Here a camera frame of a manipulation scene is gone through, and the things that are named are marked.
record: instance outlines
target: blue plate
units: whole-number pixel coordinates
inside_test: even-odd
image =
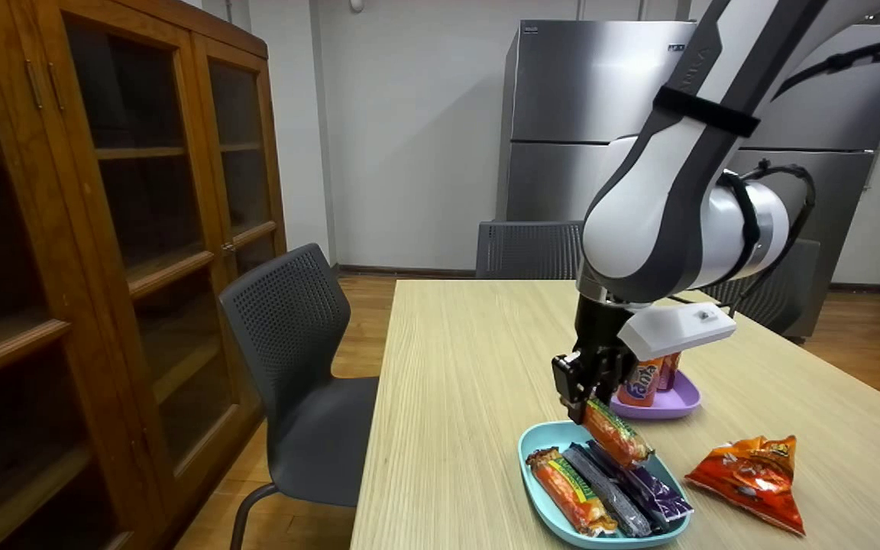
[[[571,547],[604,547],[604,550],[614,550],[614,547],[662,547],[662,544],[681,537],[681,531],[692,526],[692,512],[685,520],[680,520],[671,531],[655,534],[655,537],[588,537],[588,534],[580,534],[580,531],[575,531],[569,526],[563,510],[554,503],[554,497],[533,478],[526,457],[533,453],[537,453],[537,448],[548,448],[548,447],[559,447],[559,453],[566,453],[569,444],[588,444],[588,439],[594,439],[594,437],[580,426],[571,426],[571,421],[533,426],[524,435],[524,439],[520,439],[520,470],[524,470],[524,480],[526,480],[530,500],[533,500],[536,512],[542,516],[542,521],[558,537],[563,537]],[[677,483],[677,478],[656,457],[656,453],[645,462],[645,467],[655,478],[660,478],[662,483],[671,483],[680,495],[685,495],[681,487]]]

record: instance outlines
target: wooden cabinet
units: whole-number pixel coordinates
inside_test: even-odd
[[[260,419],[216,293],[285,249],[266,48],[0,0],[0,547],[163,547]]]

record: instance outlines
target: gray chair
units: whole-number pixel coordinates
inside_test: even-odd
[[[476,230],[481,277],[575,277],[584,246],[577,219],[492,219]]]
[[[273,472],[243,500],[232,547],[243,547],[252,507],[276,493],[356,507],[380,378],[330,372],[351,309],[321,246],[252,270],[221,306],[270,421]]]
[[[788,331],[802,322],[809,295],[816,293],[816,270],[819,270],[821,244],[809,239],[797,239],[788,252],[780,260],[775,273],[746,295],[748,282],[729,282],[706,287],[722,302],[736,302],[736,309],[775,334],[788,335]]]

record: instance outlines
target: purple object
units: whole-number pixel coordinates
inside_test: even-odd
[[[693,389],[693,383],[680,371],[677,372],[677,384],[671,391],[656,391],[651,407],[633,407],[625,404],[619,393],[612,397],[612,408],[620,419],[685,419],[692,414],[697,407],[702,407],[702,393]]]

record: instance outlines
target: chair leg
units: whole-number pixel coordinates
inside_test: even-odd
[[[236,510],[236,521],[232,521],[232,540],[231,550],[243,550],[246,547],[246,527],[247,527],[247,516],[252,507],[270,495],[277,495],[281,489],[276,483],[257,487]]]

